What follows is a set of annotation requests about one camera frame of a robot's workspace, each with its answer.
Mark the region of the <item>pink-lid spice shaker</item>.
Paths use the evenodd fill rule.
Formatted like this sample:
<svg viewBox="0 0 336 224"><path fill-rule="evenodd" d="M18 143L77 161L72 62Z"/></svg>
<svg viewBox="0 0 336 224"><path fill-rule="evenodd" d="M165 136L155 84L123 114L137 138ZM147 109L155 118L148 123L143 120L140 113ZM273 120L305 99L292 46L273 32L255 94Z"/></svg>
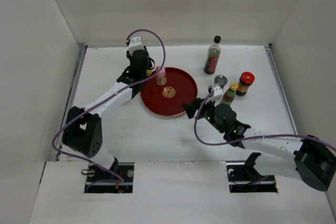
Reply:
<svg viewBox="0 0 336 224"><path fill-rule="evenodd" d="M156 68L156 77L155 77L155 83L159 86L164 86L167 83L167 76L166 76L166 71L165 68L161 68L160 67Z"/></svg>

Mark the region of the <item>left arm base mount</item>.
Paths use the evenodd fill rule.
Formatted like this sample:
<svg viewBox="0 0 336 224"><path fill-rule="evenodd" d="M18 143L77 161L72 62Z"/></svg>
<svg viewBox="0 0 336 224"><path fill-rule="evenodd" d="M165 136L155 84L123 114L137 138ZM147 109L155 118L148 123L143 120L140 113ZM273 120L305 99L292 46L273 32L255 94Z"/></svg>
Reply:
<svg viewBox="0 0 336 224"><path fill-rule="evenodd" d="M84 193L89 194L130 194L133 193L134 163L119 163L114 171L123 181L114 175L100 170L94 165L83 169L86 177Z"/></svg>

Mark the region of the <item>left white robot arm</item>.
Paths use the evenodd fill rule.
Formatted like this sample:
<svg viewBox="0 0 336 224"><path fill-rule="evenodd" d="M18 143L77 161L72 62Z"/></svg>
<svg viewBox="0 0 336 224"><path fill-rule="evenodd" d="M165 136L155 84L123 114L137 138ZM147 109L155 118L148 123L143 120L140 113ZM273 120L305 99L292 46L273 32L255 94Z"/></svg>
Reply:
<svg viewBox="0 0 336 224"><path fill-rule="evenodd" d="M118 160L103 147L103 118L140 93L148 78L147 71L153 69L146 46L129 48L126 56L130 64L112 88L89 104L89 108L74 106L69 110L62 134L63 145L81 154L76 158L97 165L101 177L109 182L118 175Z"/></svg>

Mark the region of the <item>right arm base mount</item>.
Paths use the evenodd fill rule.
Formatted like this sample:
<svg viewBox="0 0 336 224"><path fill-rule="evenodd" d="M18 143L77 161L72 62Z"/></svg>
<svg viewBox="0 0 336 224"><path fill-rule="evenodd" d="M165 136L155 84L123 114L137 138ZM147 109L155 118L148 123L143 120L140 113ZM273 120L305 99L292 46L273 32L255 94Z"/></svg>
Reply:
<svg viewBox="0 0 336 224"><path fill-rule="evenodd" d="M261 153L252 153L245 161L226 163L229 191L231 193L277 193L274 175L261 175L255 169Z"/></svg>

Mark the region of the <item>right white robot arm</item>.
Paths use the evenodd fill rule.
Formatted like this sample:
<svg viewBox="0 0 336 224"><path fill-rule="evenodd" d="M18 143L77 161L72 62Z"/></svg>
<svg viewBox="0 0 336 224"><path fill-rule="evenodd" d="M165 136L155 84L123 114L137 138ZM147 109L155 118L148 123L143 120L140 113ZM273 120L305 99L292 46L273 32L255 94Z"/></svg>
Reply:
<svg viewBox="0 0 336 224"><path fill-rule="evenodd" d="M189 119L205 119L223 134L222 146L251 150L244 163L244 175L280 175L302 180L318 191L327 191L335 175L335 147L312 135L267 134L237 120L227 104L197 98L183 104Z"/></svg>

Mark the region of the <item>small yellow-label oil bottle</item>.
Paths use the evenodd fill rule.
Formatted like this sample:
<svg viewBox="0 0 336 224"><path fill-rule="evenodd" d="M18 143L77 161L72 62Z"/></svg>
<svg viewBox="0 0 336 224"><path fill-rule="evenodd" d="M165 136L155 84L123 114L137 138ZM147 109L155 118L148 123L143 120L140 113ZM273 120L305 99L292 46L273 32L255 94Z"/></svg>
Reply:
<svg viewBox="0 0 336 224"><path fill-rule="evenodd" d="M147 71L146 71L146 75L147 75L147 77L150 77L151 74L152 74L152 70L147 70Z"/></svg>

